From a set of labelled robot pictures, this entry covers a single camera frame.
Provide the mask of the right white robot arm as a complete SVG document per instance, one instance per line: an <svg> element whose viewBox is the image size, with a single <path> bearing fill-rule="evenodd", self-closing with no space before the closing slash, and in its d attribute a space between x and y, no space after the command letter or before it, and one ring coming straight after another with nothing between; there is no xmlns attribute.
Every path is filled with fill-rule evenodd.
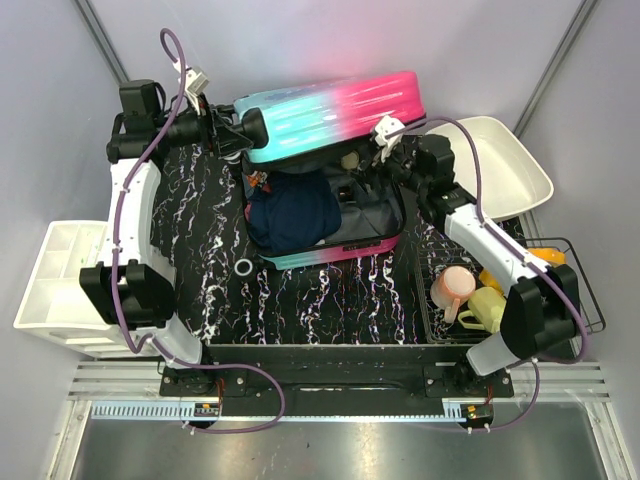
<svg viewBox="0 0 640 480"><path fill-rule="evenodd" d="M476 396L488 387L490 374L587 337L576 273L531 254L485 215L479 194L454 180L447 138L426 135L416 147L404 145L399 135L374 141L379 151L372 167L413 192L421 217L467 250L507 295L499 331L472 346L466 364L454 371L460 393Z"/></svg>

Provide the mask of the white drawer organizer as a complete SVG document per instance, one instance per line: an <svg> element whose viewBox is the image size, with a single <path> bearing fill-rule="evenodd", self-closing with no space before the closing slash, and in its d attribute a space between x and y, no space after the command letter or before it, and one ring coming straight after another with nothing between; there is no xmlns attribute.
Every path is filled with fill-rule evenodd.
<svg viewBox="0 0 640 480"><path fill-rule="evenodd" d="M168 327L175 269L151 242L148 215L49 225L14 326L95 358L129 357L112 294L133 341Z"/></svg>

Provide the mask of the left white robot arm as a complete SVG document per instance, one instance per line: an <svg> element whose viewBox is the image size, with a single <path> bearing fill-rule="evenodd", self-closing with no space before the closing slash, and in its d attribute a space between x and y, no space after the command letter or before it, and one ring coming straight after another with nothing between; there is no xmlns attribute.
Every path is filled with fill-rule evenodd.
<svg viewBox="0 0 640 480"><path fill-rule="evenodd" d="M212 157L233 156L249 146L217 111L203 81L187 82L181 99L168 103L153 80L119 88L122 111L106 146L111 173L107 234L97 260L81 268L79 284L102 322L134 355L160 355L183 369L181 384L196 396L215 386L216 372L202 363L203 345L177 314L177 272L151 242L153 207L166 156L173 148L200 144Z"/></svg>

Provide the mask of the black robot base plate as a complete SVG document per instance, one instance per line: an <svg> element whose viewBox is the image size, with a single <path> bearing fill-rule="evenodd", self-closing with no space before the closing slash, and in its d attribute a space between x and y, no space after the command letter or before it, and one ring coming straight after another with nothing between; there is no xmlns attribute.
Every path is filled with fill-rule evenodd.
<svg viewBox="0 0 640 480"><path fill-rule="evenodd" d="M158 361L164 395L221 393L225 399L257 396L273 389L272 378L294 392L393 392L427 398L514 395L505 370L485 377L463 363L461 346L325 345L217 346L206 348L200 368Z"/></svg>

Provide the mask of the small black jar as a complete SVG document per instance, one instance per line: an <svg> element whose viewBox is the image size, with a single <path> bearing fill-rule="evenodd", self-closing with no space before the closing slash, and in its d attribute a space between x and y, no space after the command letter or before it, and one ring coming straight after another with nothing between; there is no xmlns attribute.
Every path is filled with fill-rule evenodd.
<svg viewBox="0 0 640 480"><path fill-rule="evenodd" d="M338 201L347 204L354 201L354 192L351 185L340 186L337 190Z"/></svg>

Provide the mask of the pink and teal kids suitcase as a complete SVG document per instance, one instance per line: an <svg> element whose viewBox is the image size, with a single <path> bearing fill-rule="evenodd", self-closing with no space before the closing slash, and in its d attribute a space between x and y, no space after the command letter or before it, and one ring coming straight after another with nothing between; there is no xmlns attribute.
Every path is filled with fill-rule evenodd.
<svg viewBox="0 0 640 480"><path fill-rule="evenodd" d="M248 277L259 265L295 269L387 253L394 249L406 224L398 186L374 171L378 148L374 126L385 115L404 125L426 116L418 76L413 71L325 81L246 95L229 106L234 124L241 124L253 147L221 159L233 163L242 186L248 239L255 252L234 265ZM341 158L356 151L359 165L346 171ZM339 230L313 247L270 253L251 239L245 218L244 176L254 171L303 174L320 170L338 200L340 186L351 185L354 201L339 201Z"/></svg>

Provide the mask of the gold lid cosmetic jar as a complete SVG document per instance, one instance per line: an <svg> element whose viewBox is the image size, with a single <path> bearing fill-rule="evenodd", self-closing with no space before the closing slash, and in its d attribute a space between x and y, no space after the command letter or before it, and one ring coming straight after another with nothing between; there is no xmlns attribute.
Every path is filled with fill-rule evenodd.
<svg viewBox="0 0 640 480"><path fill-rule="evenodd" d="M346 171L356 170L359 165L359 154L352 151L344 155L340 160L340 165Z"/></svg>

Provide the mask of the navy blue garment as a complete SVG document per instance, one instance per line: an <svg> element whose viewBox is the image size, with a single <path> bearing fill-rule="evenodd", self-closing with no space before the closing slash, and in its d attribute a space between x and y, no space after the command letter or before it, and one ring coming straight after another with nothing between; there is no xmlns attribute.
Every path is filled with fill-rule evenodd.
<svg viewBox="0 0 640 480"><path fill-rule="evenodd" d="M320 170L269 174L249 195L245 218L251 239L270 253L313 247L342 224L339 202Z"/></svg>

